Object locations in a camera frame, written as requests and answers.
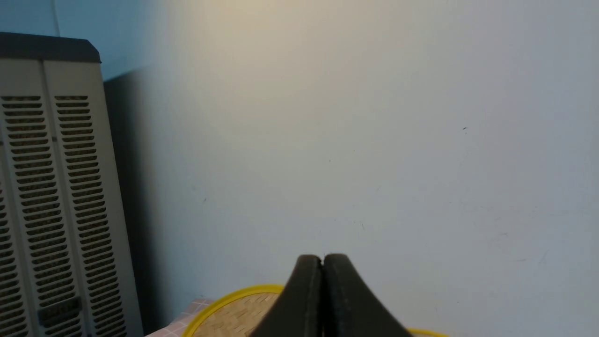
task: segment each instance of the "black plastic object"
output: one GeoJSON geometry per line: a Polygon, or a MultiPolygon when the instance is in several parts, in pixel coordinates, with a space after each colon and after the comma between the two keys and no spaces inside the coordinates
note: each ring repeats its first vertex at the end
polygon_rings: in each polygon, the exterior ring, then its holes
{"type": "Polygon", "coordinates": [[[362,281],[346,255],[298,258],[252,337],[411,337],[362,281]]]}
{"type": "Polygon", "coordinates": [[[346,255],[327,255],[323,275],[325,336],[412,336],[374,296],[346,255]]]}
{"type": "Polygon", "coordinates": [[[101,63],[87,40],[0,32],[0,58],[101,63]]]}
{"type": "Polygon", "coordinates": [[[301,255],[277,302],[252,337],[322,336],[320,307],[322,265],[315,255],[301,255]]]}
{"type": "Polygon", "coordinates": [[[76,316],[81,310],[81,297],[77,296],[38,310],[38,320],[41,326],[50,327],[64,321],[65,318],[76,316]]]}

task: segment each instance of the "pink tile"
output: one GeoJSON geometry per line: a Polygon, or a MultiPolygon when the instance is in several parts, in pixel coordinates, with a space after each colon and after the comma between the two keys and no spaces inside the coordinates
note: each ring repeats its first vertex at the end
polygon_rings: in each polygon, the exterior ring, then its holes
{"type": "Polygon", "coordinates": [[[189,315],[189,316],[185,317],[184,319],[182,319],[181,323],[183,323],[185,325],[189,325],[189,322],[191,322],[194,317],[195,317],[195,315],[189,315]]]}
{"type": "Polygon", "coordinates": [[[182,312],[179,316],[177,316],[177,318],[175,318],[175,320],[173,322],[180,321],[189,315],[190,314],[188,314],[187,312],[182,312]]]}
{"type": "Polygon", "coordinates": [[[183,326],[186,326],[186,325],[181,322],[173,322],[173,323],[167,325],[166,327],[164,327],[163,329],[168,330],[170,332],[174,332],[175,330],[179,330],[183,326]]]}
{"type": "Polygon", "coordinates": [[[211,304],[212,302],[214,302],[214,300],[211,299],[195,299],[193,300],[194,303],[197,304],[211,304]]]}
{"type": "Polygon", "coordinates": [[[204,310],[206,307],[208,307],[207,304],[200,304],[198,305],[198,307],[193,311],[194,314],[197,314],[199,312],[201,312],[202,310],[204,310]]]}
{"type": "Polygon", "coordinates": [[[187,329],[187,325],[180,327],[178,330],[173,331],[173,333],[179,337],[183,336],[183,332],[187,329]]]}
{"type": "Polygon", "coordinates": [[[152,332],[151,334],[149,334],[147,337],[166,337],[167,335],[169,335],[171,332],[165,329],[160,329],[158,331],[152,332]]]}
{"type": "Polygon", "coordinates": [[[187,314],[192,314],[196,311],[196,309],[198,309],[200,305],[200,303],[192,302],[190,305],[187,306],[187,308],[185,308],[183,312],[187,314]]]}

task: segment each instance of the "round woven basket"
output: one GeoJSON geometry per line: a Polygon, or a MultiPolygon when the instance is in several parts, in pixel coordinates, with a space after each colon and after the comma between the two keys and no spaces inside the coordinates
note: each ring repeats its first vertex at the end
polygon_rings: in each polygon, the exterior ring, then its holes
{"type": "Polygon", "coordinates": [[[182,337],[249,336],[282,291],[281,285],[256,285],[228,294],[200,312],[182,337]]]}

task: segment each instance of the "yellow rim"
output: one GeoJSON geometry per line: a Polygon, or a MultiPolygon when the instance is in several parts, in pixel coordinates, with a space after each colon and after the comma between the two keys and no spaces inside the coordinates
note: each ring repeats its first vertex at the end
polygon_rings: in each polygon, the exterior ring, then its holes
{"type": "Polygon", "coordinates": [[[412,335],[425,335],[425,336],[430,336],[430,337],[448,337],[447,335],[444,335],[442,333],[438,333],[435,331],[430,331],[430,330],[423,330],[423,329],[408,329],[408,331],[412,334],[412,335]]]}
{"type": "Polygon", "coordinates": [[[193,337],[193,333],[198,330],[198,327],[202,322],[208,318],[211,314],[214,314],[215,311],[222,308],[223,306],[238,300],[242,297],[246,297],[249,295],[261,294],[261,293],[275,293],[280,294],[283,291],[283,286],[278,284],[261,284],[254,285],[253,287],[239,289],[233,293],[226,295],[225,297],[221,297],[219,300],[213,302],[211,305],[208,305],[204,310],[202,310],[196,317],[193,318],[185,332],[183,332],[183,336],[181,337],[193,337]]]}

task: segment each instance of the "dark gray heater top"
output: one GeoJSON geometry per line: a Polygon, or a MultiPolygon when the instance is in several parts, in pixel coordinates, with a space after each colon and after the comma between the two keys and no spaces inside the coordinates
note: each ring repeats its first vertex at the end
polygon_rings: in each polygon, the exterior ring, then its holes
{"type": "Polygon", "coordinates": [[[0,32],[0,58],[101,63],[87,40],[0,32]]]}

